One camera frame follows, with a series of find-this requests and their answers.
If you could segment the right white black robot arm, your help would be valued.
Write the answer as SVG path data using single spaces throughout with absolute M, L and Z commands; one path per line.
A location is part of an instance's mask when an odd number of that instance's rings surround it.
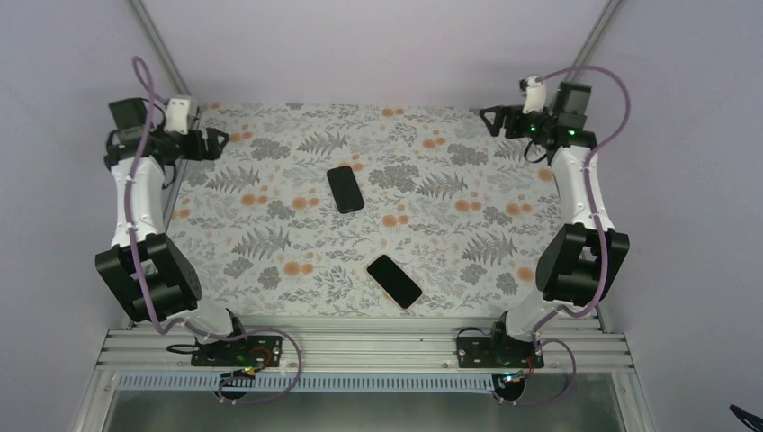
M 629 237 L 615 229 L 606 213 L 597 178 L 594 132 L 585 130 L 591 89 L 561 83 L 547 106 L 538 76 L 521 81 L 521 105 L 479 111 L 489 134 L 527 138 L 544 152 L 561 204 L 562 225 L 541 254 L 534 292 L 499 319 L 498 334 L 487 344 L 489 359 L 509 366 L 522 354 L 521 342 L 534 342 L 541 328 L 563 314 L 579 318 L 608 294 L 630 248 Z

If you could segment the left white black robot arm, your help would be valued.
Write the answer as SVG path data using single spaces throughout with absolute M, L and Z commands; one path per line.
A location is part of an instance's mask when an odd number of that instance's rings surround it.
M 229 142 L 221 130 L 200 130 L 200 109 L 188 95 L 166 102 L 129 98 L 110 103 L 116 124 L 104 164 L 117 192 L 110 247 L 94 258 L 96 271 L 127 316 L 164 334 L 184 325 L 230 365 L 243 362 L 250 339 L 229 310 L 205 301 L 193 265 L 166 234 L 166 169 L 180 161 L 215 160 Z

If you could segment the dark green smartphone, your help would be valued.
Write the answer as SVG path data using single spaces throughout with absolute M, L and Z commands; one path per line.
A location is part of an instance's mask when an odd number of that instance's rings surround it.
M 364 208 L 364 198 L 350 166 L 338 166 L 327 171 L 328 183 L 340 214 Z

